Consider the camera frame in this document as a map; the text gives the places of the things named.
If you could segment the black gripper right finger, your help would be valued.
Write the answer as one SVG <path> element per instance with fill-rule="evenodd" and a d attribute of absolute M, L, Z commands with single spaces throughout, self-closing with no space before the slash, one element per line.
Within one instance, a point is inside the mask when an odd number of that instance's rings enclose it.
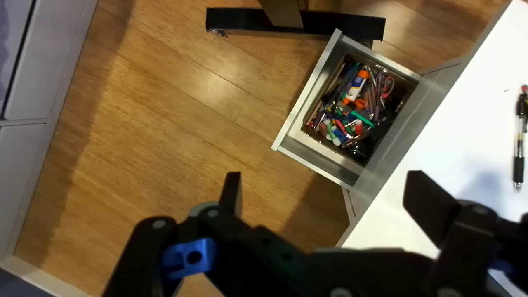
<path fill-rule="evenodd" d="M 421 170 L 407 173 L 403 206 L 437 247 L 460 213 L 460 203 Z"/>

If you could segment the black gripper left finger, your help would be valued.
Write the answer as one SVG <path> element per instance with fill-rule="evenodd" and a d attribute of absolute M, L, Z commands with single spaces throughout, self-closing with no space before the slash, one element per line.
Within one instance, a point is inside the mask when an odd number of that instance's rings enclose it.
<path fill-rule="evenodd" d="M 242 176 L 239 171 L 229 171 L 224 178 L 219 203 L 221 211 L 234 216 L 241 214 L 242 209 Z"/>

